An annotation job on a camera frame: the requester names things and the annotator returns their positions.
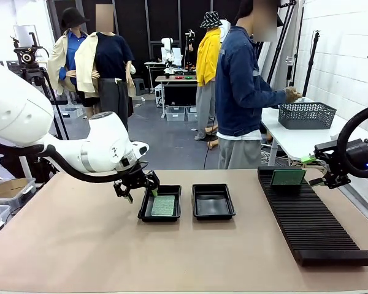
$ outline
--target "black slotted rack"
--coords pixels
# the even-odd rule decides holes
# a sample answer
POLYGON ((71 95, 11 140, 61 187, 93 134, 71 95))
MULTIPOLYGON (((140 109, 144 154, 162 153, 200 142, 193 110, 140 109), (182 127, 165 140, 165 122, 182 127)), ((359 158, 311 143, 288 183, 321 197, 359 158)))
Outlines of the black slotted rack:
POLYGON ((271 186, 274 170, 259 167, 258 177, 294 259, 301 266, 368 266, 360 250, 306 181, 301 186, 271 186))

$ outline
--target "hand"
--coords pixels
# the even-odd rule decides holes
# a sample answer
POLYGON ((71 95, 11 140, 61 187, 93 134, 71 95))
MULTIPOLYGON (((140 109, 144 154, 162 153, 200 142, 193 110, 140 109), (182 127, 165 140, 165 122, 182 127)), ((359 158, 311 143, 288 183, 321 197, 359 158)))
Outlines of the hand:
POLYGON ((97 70, 92 70, 91 71, 91 77, 92 78, 99 78, 99 73, 97 70))
POLYGON ((287 87, 284 90, 286 92, 286 103, 295 103, 296 100, 302 97, 302 94, 297 92, 294 87, 287 87))
POLYGON ((76 70, 68 70, 66 76, 70 78, 76 78, 76 70))
POLYGON ((126 78, 127 78, 127 84, 132 85, 134 83, 133 80, 132 80, 131 74, 127 73, 126 78))

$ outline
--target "white shirt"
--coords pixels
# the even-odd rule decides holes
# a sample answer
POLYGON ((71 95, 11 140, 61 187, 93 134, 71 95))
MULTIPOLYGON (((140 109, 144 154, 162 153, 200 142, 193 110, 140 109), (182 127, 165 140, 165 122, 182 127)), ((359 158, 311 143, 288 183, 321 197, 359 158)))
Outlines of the white shirt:
POLYGON ((233 137, 233 136, 227 136, 223 135, 221 133, 217 133, 217 137, 229 141, 252 141, 252 140, 262 140, 262 134, 260 133, 260 130, 254 130, 250 133, 247 133, 246 135, 233 137))

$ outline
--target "gray pants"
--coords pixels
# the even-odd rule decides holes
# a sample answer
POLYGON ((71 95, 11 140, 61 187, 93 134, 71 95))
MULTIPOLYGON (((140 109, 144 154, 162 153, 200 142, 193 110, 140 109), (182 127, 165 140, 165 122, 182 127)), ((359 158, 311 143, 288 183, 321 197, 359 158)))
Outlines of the gray pants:
POLYGON ((102 111, 112 111, 118 115, 128 129, 128 89, 123 81, 115 82, 114 78, 99 78, 98 92, 102 111))
POLYGON ((261 165, 261 145, 259 140, 220 141, 220 170, 257 168, 261 165))
POLYGON ((206 137, 205 128, 212 127, 213 122, 216 126, 215 118, 215 81, 210 81, 203 87, 197 87, 196 92, 196 111, 197 111, 197 139, 206 137))

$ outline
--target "table surface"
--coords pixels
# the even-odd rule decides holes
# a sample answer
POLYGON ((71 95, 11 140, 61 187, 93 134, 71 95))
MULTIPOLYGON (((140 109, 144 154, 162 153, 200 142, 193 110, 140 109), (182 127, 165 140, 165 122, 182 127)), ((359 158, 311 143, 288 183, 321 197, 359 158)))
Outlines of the table surface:
MULTIPOLYGON (((368 267, 301 268, 263 194, 256 170, 158 171, 182 186, 176 223, 138 220, 112 183, 60 173, 0 232, 0 290, 14 292, 337 292, 368 290, 368 267), (193 184, 228 184, 237 215, 198 222, 193 184)), ((320 175, 309 170, 307 179, 320 175)), ((368 220, 338 190, 315 188, 368 249, 368 220)))
POLYGON ((166 78, 164 75, 159 75, 155 81, 157 83, 167 83, 170 81, 177 81, 177 82, 193 82, 197 83, 195 75, 171 75, 169 78, 166 78), (181 80, 176 80, 175 77, 183 77, 181 80))
POLYGON ((147 61, 147 62, 145 62, 145 66, 157 66, 157 65, 165 66, 165 63, 163 63, 163 62, 155 62, 155 61, 147 61))
MULTIPOLYGON (((313 154, 315 145, 332 141, 331 135, 338 134, 347 123, 347 120, 336 115, 329 130, 288 130, 278 122, 278 114, 278 109, 264 108, 262 123, 284 152, 294 160, 313 154)), ((368 131, 358 127, 350 140, 359 138, 368 138, 368 131)))

